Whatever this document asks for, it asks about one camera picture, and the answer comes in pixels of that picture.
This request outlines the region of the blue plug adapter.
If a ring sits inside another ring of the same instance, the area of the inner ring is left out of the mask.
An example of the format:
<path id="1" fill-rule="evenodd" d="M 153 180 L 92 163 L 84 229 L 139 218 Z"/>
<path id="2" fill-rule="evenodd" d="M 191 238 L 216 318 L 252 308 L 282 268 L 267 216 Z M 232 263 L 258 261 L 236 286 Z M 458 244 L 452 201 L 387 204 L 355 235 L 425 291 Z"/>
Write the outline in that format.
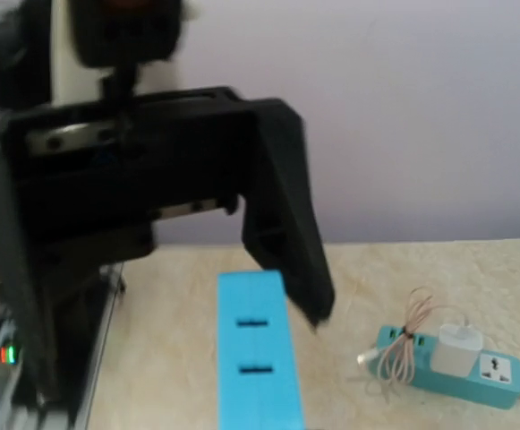
<path id="1" fill-rule="evenodd" d="M 306 427 L 277 271 L 218 276 L 217 414 L 219 429 Z"/>

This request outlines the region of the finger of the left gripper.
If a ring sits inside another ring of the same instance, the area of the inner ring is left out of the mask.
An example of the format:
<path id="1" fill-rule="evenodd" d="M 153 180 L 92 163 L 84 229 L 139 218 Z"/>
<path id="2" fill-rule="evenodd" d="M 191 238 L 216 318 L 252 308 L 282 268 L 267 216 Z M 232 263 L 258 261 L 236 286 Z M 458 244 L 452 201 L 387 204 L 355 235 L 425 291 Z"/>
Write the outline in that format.
<path id="1" fill-rule="evenodd" d="M 312 205 L 303 121 L 281 99 L 256 101 L 252 113 L 243 243 L 262 268 L 281 272 L 287 296 L 317 328 L 331 316 L 335 290 Z"/>
<path id="2" fill-rule="evenodd" d="M 81 402 L 103 307 L 100 262 L 85 245 L 35 245 L 18 228 L 0 245 L 1 298 L 11 309 L 36 392 Z"/>

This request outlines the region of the teal power strip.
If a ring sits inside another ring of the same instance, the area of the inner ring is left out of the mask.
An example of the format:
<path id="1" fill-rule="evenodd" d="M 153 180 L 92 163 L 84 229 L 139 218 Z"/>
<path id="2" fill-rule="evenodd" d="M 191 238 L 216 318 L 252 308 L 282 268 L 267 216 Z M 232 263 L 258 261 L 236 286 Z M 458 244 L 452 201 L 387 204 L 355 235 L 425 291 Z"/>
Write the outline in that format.
<path id="1" fill-rule="evenodd" d="M 413 362 L 404 384 L 461 400 L 511 409 L 520 398 L 520 359 L 483 347 L 472 326 L 444 323 L 413 337 Z"/>

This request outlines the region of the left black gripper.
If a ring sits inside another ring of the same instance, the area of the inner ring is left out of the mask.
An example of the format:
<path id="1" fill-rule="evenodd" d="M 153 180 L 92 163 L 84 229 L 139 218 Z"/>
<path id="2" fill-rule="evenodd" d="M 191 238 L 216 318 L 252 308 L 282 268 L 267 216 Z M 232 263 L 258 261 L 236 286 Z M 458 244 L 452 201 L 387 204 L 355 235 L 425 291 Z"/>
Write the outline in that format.
<path id="1" fill-rule="evenodd" d="M 259 107 L 216 87 L 5 115 L 11 252 L 58 263 L 58 246 L 77 240 L 106 260 L 132 259 L 152 251 L 157 219 L 235 211 L 256 169 Z"/>

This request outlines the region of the white plug adapter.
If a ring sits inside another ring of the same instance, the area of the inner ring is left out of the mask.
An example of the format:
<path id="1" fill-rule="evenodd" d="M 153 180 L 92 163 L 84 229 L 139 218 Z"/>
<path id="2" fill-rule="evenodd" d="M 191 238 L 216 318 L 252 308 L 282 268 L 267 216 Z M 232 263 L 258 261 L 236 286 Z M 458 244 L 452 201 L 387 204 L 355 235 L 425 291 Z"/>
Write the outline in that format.
<path id="1" fill-rule="evenodd" d="M 430 369 L 439 374 L 465 378 L 483 347 L 482 333 L 473 326 L 444 323 L 430 357 Z"/>

